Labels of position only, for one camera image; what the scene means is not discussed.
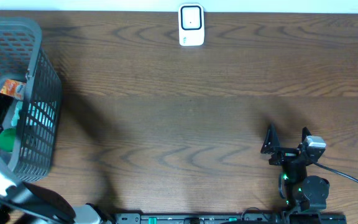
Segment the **light teal snack packet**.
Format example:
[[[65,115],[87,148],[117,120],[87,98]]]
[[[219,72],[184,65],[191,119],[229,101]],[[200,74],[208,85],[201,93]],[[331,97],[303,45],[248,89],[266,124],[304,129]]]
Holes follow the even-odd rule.
[[[16,127],[18,125],[23,108],[23,102],[18,101],[15,106],[14,115],[11,119],[12,127]],[[26,126],[37,126],[42,124],[49,129],[54,127],[56,112],[46,102],[39,101],[34,104],[30,104],[27,109],[27,114],[29,117],[25,119]]]

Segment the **orange snack packet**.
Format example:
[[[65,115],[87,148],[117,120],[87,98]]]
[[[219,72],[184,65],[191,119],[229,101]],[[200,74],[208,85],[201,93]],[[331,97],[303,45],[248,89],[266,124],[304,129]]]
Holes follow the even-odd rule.
[[[11,96],[17,100],[24,99],[26,83],[17,80],[6,80],[0,90],[0,93]]]

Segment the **green lid jar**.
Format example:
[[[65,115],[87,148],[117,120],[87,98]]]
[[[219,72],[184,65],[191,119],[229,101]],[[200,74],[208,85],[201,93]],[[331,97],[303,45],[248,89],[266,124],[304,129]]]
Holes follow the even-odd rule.
[[[16,140],[16,128],[4,129],[0,134],[0,150],[4,152],[13,152]]]

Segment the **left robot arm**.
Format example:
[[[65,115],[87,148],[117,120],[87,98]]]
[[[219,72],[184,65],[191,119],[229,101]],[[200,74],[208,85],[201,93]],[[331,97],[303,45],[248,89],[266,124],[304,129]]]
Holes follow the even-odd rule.
[[[0,127],[16,99],[0,93]],[[72,207],[54,191],[23,182],[0,157],[0,223],[9,221],[13,210],[24,212],[24,223],[114,223],[115,219],[98,207]]]

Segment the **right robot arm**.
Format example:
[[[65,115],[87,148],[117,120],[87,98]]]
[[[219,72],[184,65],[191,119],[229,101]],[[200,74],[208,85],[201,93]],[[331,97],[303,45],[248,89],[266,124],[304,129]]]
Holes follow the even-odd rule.
[[[298,147],[282,147],[275,126],[268,126],[260,152],[271,155],[268,160],[270,165],[282,168],[278,189],[288,206],[281,212],[282,222],[322,222],[320,212],[326,209],[329,181],[316,175],[308,175],[306,168],[315,163],[325,149],[325,141],[312,135],[306,127],[302,129]]]

